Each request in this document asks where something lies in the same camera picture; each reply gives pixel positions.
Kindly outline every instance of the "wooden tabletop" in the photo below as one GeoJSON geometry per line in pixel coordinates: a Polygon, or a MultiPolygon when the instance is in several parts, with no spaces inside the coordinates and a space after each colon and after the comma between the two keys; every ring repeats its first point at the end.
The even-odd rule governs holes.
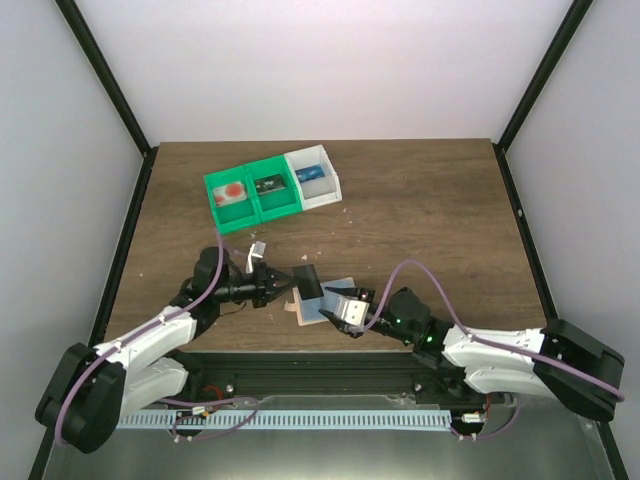
{"type": "MultiPolygon", "coordinates": [[[[540,301],[488,140],[164,143],[142,205],[107,330],[115,338],[157,314],[192,276],[200,250],[215,244],[203,176],[322,143],[340,177],[343,201],[227,235],[248,251],[267,243],[270,266],[315,264],[321,281],[353,277],[381,293],[393,268],[414,258],[474,327],[545,324],[540,301]]],[[[235,257],[241,266],[242,258],[235,257]]],[[[409,266],[409,286],[434,315],[449,315],[433,285],[409,266]]],[[[397,350],[373,332],[353,340],[329,323],[299,327],[281,297],[221,317],[185,350],[397,350]]],[[[237,308],[224,305],[223,312],[237,308]]]]}

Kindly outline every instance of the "wire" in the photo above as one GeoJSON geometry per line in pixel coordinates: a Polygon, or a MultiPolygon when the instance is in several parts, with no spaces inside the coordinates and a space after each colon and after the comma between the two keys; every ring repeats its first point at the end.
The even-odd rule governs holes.
{"type": "Polygon", "coordinates": [[[211,435],[197,435],[194,437],[191,436],[183,436],[178,434],[177,432],[177,428],[178,425],[180,425],[182,422],[184,422],[185,420],[189,420],[191,418],[200,418],[197,415],[187,415],[181,418],[178,418],[175,423],[173,424],[173,427],[171,429],[171,433],[173,434],[173,438],[175,439],[175,441],[179,441],[180,438],[186,438],[188,439],[190,442],[194,441],[194,442],[201,442],[203,440],[211,440],[212,438],[219,438],[219,437],[223,437],[225,435],[229,435],[230,433],[236,432],[239,429],[241,429],[242,427],[244,427],[247,423],[251,422],[255,416],[258,414],[258,410],[254,410],[253,412],[251,412],[249,414],[249,416],[245,419],[243,419],[241,422],[238,422],[237,424],[235,424],[233,427],[231,428],[227,428],[226,430],[223,430],[221,432],[217,432],[217,433],[212,433],[211,435]]]}
{"type": "Polygon", "coordinates": [[[585,382],[591,383],[592,385],[595,385],[596,387],[599,387],[611,393],[616,397],[616,400],[618,402],[624,402],[625,400],[624,394],[619,389],[615,388],[612,385],[609,385],[606,382],[603,382],[599,378],[596,378],[592,375],[581,372],[577,368],[573,368],[572,366],[567,365],[566,363],[563,363],[555,358],[546,357],[539,353],[531,352],[523,348],[512,347],[511,345],[494,342],[492,340],[486,340],[472,333],[471,330],[469,330],[458,318],[458,315],[456,314],[455,310],[453,309],[453,306],[451,305],[451,302],[449,301],[449,297],[447,297],[447,294],[442,288],[442,285],[440,285],[440,282],[438,282],[438,279],[435,277],[435,275],[433,275],[433,273],[431,273],[431,271],[427,267],[425,267],[422,263],[418,262],[417,260],[411,260],[411,259],[404,260],[403,262],[400,262],[398,264],[398,266],[391,273],[389,280],[387,281],[387,285],[385,286],[384,291],[382,292],[382,298],[380,299],[380,304],[378,305],[378,308],[376,309],[371,320],[364,327],[360,329],[356,328],[353,331],[366,332],[378,321],[378,319],[380,318],[380,314],[382,313],[382,309],[384,308],[387,302],[387,297],[389,296],[389,292],[391,291],[391,287],[393,286],[394,280],[400,273],[400,270],[402,270],[402,268],[405,267],[406,265],[410,265],[410,264],[420,267],[422,271],[424,271],[424,273],[426,273],[427,276],[431,279],[436,289],[438,290],[438,293],[440,293],[440,296],[442,297],[442,300],[444,301],[444,304],[446,305],[447,310],[449,310],[449,314],[451,315],[451,318],[453,319],[454,323],[458,326],[458,328],[462,331],[462,333],[464,333],[471,341],[475,341],[483,345],[487,345],[489,347],[498,348],[500,350],[505,350],[507,352],[515,353],[517,355],[524,355],[525,357],[529,357],[537,362],[546,363],[547,365],[551,365],[552,367],[563,370],[573,375],[574,377],[584,380],[585,382]]]}
{"type": "Polygon", "coordinates": [[[491,409],[491,395],[487,395],[487,404],[484,407],[484,414],[487,420],[489,420],[489,410],[491,409]]]}
{"type": "MultiPolygon", "coordinates": [[[[487,433],[486,435],[478,435],[477,437],[475,437],[475,440],[490,440],[490,439],[495,438],[498,435],[506,432],[507,430],[509,430],[516,423],[516,420],[520,416],[520,410],[521,409],[522,409],[522,402],[520,400],[518,400],[518,403],[516,405],[516,409],[513,412],[513,415],[511,415],[511,418],[509,419],[509,421],[507,423],[505,423],[502,427],[500,427],[499,429],[497,429],[494,432],[487,433]]],[[[460,433],[458,433],[455,428],[453,428],[453,427],[449,427],[449,428],[451,429],[451,433],[453,433],[456,437],[464,438],[464,436],[461,435],[460,433]]]]}
{"type": "Polygon", "coordinates": [[[54,438],[55,438],[56,444],[58,444],[59,446],[64,446],[67,444],[67,442],[65,442],[64,438],[62,437],[62,426],[64,424],[64,419],[66,418],[67,413],[69,412],[69,407],[71,406],[71,402],[73,402],[73,399],[78,394],[78,391],[80,390],[82,385],[84,385],[84,382],[86,382],[89,379],[91,374],[103,362],[105,362],[107,358],[109,358],[114,353],[120,351],[120,349],[122,349],[123,347],[126,347],[129,343],[133,342],[136,338],[139,338],[140,336],[144,335],[145,333],[155,328],[156,326],[164,322],[167,322],[173,318],[176,318],[182,315],[183,313],[190,311],[192,308],[197,307],[213,291],[213,288],[216,286],[216,283],[218,283],[218,280],[220,279],[220,275],[222,273],[222,265],[224,263],[223,262],[224,245],[222,243],[222,236],[220,235],[220,232],[218,231],[218,229],[215,227],[214,227],[214,233],[216,235],[216,240],[218,242],[218,265],[216,267],[216,272],[213,276],[213,280],[211,281],[207,289],[202,293],[202,295],[200,295],[198,298],[196,298],[193,302],[191,302],[186,307],[181,308],[166,316],[159,314],[153,319],[149,320],[147,323],[145,323],[142,327],[140,327],[139,330],[132,332],[131,334],[129,334],[129,336],[125,338],[119,339],[119,344],[116,344],[113,347],[109,348],[106,352],[104,352],[97,359],[95,359],[93,363],[91,363],[91,365],[89,365],[84,372],[82,372],[82,374],[78,377],[78,380],[76,380],[76,383],[74,383],[71,389],[69,390],[69,393],[67,394],[64,401],[62,402],[62,405],[60,406],[60,412],[58,413],[58,418],[56,419],[56,424],[54,427],[54,438]]]}
{"type": "Polygon", "coordinates": [[[238,313],[241,312],[242,310],[244,310],[244,307],[247,306],[247,302],[246,300],[244,302],[242,302],[242,306],[240,308],[238,308],[237,310],[234,310],[233,312],[227,312],[227,313],[223,313],[222,315],[220,315],[220,317],[224,317],[225,315],[233,315],[234,313],[238,313]]]}
{"type": "MultiPolygon", "coordinates": [[[[230,433],[233,433],[239,430],[244,425],[251,422],[255,418],[255,416],[258,414],[260,401],[257,398],[253,398],[253,397],[234,397],[234,398],[227,398],[224,400],[213,400],[210,402],[183,402],[182,400],[173,400],[171,398],[163,398],[161,400],[158,400],[158,402],[160,403],[165,403],[167,405],[174,405],[177,407],[219,407],[220,405],[229,405],[231,403],[238,403],[242,401],[244,402],[250,401],[256,405],[256,408],[251,412],[251,414],[249,414],[249,416],[247,416],[247,418],[238,422],[233,427],[223,430],[222,432],[217,432],[211,435],[198,435],[196,437],[186,437],[186,438],[191,438],[190,441],[197,441],[197,442],[202,440],[210,440],[212,438],[222,437],[224,435],[228,435],[230,433]]],[[[198,415],[188,415],[185,417],[181,417],[174,422],[173,426],[171,427],[171,433],[174,435],[174,438],[178,440],[180,438],[185,438],[183,435],[178,434],[177,428],[180,423],[191,418],[200,418],[200,417],[198,415]]]]}

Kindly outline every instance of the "black object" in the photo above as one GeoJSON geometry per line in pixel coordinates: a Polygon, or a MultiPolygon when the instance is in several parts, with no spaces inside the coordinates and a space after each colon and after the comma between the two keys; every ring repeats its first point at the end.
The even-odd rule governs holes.
{"type": "MultiPolygon", "coordinates": [[[[369,303],[365,323],[373,318],[378,309],[378,304],[372,302],[375,290],[358,287],[327,288],[327,290],[369,303]]],[[[333,312],[324,309],[319,311],[341,333],[353,338],[362,335],[360,329],[349,325],[333,312]]],[[[411,289],[404,287],[391,296],[388,305],[382,309],[378,321],[373,324],[371,330],[395,338],[404,345],[413,345],[413,353],[416,358],[423,365],[435,369],[451,367],[449,362],[442,357],[442,349],[444,338],[452,327],[451,322],[444,322],[431,316],[429,307],[422,303],[411,289]]]]}
{"type": "Polygon", "coordinates": [[[93,34],[91,30],[89,30],[89,26],[87,22],[85,22],[78,5],[74,0],[56,0],[56,3],[69,24],[69,27],[71,27],[73,34],[76,36],[82,50],[84,50],[84,54],[87,56],[89,63],[91,63],[91,66],[98,75],[113,106],[116,107],[116,110],[120,114],[120,118],[122,118],[125,127],[129,131],[129,135],[131,135],[140,153],[143,156],[147,156],[151,153],[151,145],[149,145],[144,132],[138,124],[138,120],[136,120],[127,99],[124,97],[116,77],[113,75],[107,61],[102,55],[100,47],[98,47],[95,38],[93,38],[93,34]]]}
{"type": "Polygon", "coordinates": [[[505,151],[509,150],[509,147],[527,119],[533,105],[536,103],[540,92],[542,92],[547,80],[549,80],[551,73],[553,73],[553,70],[556,68],[558,61],[562,57],[562,54],[573,38],[573,34],[576,33],[576,30],[592,3],[593,0],[574,0],[569,7],[547,52],[544,54],[540,65],[538,65],[536,72],[533,74],[533,78],[525,90],[520,103],[518,103],[504,133],[500,137],[498,145],[505,151]]]}
{"type": "Polygon", "coordinates": [[[270,175],[268,177],[259,178],[253,181],[256,187],[258,195],[264,195],[265,193],[277,192],[285,187],[284,179],[282,175],[270,175]]]}
{"type": "MultiPolygon", "coordinates": [[[[218,254],[218,247],[201,252],[193,277],[185,280],[170,305],[185,307],[206,291],[218,266],[218,254]]],[[[252,274],[243,274],[224,251],[217,282],[219,287],[190,311],[197,322],[194,338],[204,333],[220,316],[221,303],[252,300],[254,308],[264,307],[294,283],[292,276],[270,268],[264,262],[254,263],[252,274]]],[[[178,396],[194,400],[203,386],[202,364],[196,357],[179,350],[167,356],[180,362],[189,372],[188,381],[178,396]]],[[[93,348],[80,343],[64,353],[36,409],[38,422],[49,428],[55,426],[69,390],[96,358],[93,348]]],[[[107,441],[120,418],[125,378],[126,371],[119,362],[106,361],[98,366],[74,397],[64,418],[62,436],[67,443],[83,453],[91,453],[107,441]]]]}
{"type": "Polygon", "coordinates": [[[351,297],[361,302],[371,303],[376,291],[362,287],[325,287],[325,290],[343,297],[351,297]]]}
{"type": "MultiPolygon", "coordinates": [[[[591,335],[561,319],[550,319],[540,353],[562,361],[598,380],[620,387],[624,358],[591,335]]],[[[535,373],[569,410],[592,420],[610,422],[616,397],[564,370],[535,362],[535,373]]]]}
{"type": "Polygon", "coordinates": [[[311,263],[293,267],[293,276],[298,285],[298,293],[302,300],[324,297],[324,292],[318,280],[316,268],[311,263]]]}
{"type": "MultiPolygon", "coordinates": [[[[95,350],[81,343],[64,353],[36,408],[38,422],[50,428],[55,426],[67,393],[95,359],[95,350]]],[[[87,379],[62,425],[62,436],[68,443],[83,453],[91,453],[107,441],[120,419],[125,376],[120,363],[104,362],[87,379]]]]}
{"type": "MultiPolygon", "coordinates": [[[[419,405],[478,411],[487,396],[451,392],[458,370],[430,370],[407,352],[196,353],[205,384],[234,386],[234,394],[414,396],[419,405]]],[[[491,403],[504,403],[492,395],[491,403]]]]}
{"type": "MultiPolygon", "coordinates": [[[[336,290],[366,295],[363,298],[373,298],[374,294],[372,290],[364,294],[365,290],[358,288],[336,290]]],[[[377,304],[369,303],[367,321],[373,318],[377,309],[377,304]]],[[[362,335],[361,329],[354,328],[334,313],[323,309],[320,313],[339,332],[354,338],[362,335]]],[[[431,316],[429,307],[405,287],[391,296],[371,330],[395,338],[405,345],[413,345],[413,354],[420,363],[429,369],[449,372],[449,393],[465,398],[471,395],[471,389],[464,383],[464,368],[452,365],[442,355],[445,337],[452,327],[453,323],[431,316]]],[[[545,339],[540,354],[561,358],[567,365],[619,388],[624,359],[618,352],[578,327],[557,318],[548,319],[548,325],[541,333],[545,339]]],[[[535,362],[533,373],[572,412],[596,421],[608,422],[613,419],[617,402],[613,394],[546,363],[535,362]]]]}

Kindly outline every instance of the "red object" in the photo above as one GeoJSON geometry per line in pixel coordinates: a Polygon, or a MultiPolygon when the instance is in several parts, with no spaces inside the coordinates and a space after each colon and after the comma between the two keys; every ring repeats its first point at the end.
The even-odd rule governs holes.
{"type": "Polygon", "coordinates": [[[231,185],[227,185],[224,193],[226,193],[228,197],[241,197],[244,195],[244,188],[240,184],[232,183],[231,185]]]}
{"type": "MultiPolygon", "coordinates": [[[[222,390],[218,387],[216,387],[215,385],[206,385],[203,389],[203,392],[214,392],[217,397],[218,400],[223,400],[224,399],[224,393],[222,393],[222,390]]],[[[220,409],[220,407],[213,407],[212,413],[213,412],[217,412],[220,409]]]]}

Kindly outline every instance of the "white wall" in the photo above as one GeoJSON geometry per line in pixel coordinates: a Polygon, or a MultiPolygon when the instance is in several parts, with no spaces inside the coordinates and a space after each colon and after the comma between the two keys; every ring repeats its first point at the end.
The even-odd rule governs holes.
{"type": "Polygon", "coordinates": [[[570,0],[79,0],[149,141],[491,137],[570,0]]]}
{"type": "Polygon", "coordinates": [[[594,2],[509,163],[560,314],[627,359],[612,424],[640,478],[640,3],[594,2]]]}
{"type": "Polygon", "coordinates": [[[86,341],[141,157],[53,1],[0,2],[0,465],[27,478],[36,405],[86,341]]]}

